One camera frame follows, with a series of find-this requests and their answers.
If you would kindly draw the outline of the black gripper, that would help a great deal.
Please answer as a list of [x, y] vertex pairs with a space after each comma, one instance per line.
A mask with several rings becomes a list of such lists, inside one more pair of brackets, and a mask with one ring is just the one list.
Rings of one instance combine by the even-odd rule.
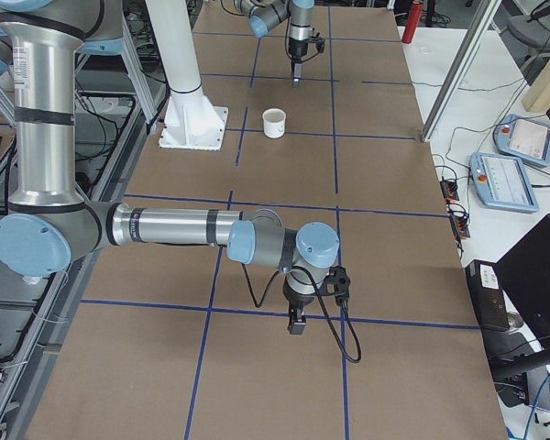
[[283, 295], [289, 304], [287, 330], [290, 334], [296, 333], [301, 336], [306, 327], [304, 308], [314, 301], [314, 296], [312, 294], [300, 294], [296, 291], [284, 291]]
[[291, 79], [293, 87], [298, 87], [300, 85], [302, 78], [302, 62], [307, 54], [308, 47], [309, 42], [307, 39], [288, 39], [288, 53], [291, 57]]

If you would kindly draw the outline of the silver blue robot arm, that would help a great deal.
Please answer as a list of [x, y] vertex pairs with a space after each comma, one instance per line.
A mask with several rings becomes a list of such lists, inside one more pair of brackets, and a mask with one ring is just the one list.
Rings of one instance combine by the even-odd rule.
[[275, 27], [287, 23], [285, 53], [291, 62], [292, 86], [298, 87], [302, 79], [303, 65], [321, 54], [325, 41], [314, 31], [313, 11], [315, 1], [249, 1], [237, 0], [233, 6], [248, 20], [253, 34], [261, 39]]
[[0, 24], [13, 47], [18, 184], [0, 221], [0, 260], [45, 277], [101, 248], [127, 243], [218, 246], [243, 265], [284, 276], [290, 333], [303, 331], [304, 307], [335, 298], [347, 305], [349, 280], [336, 265], [339, 238], [329, 225], [285, 228], [277, 214], [132, 208], [83, 198], [75, 181], [75, 55], [124, 47], [118, 1], [3, 1]]

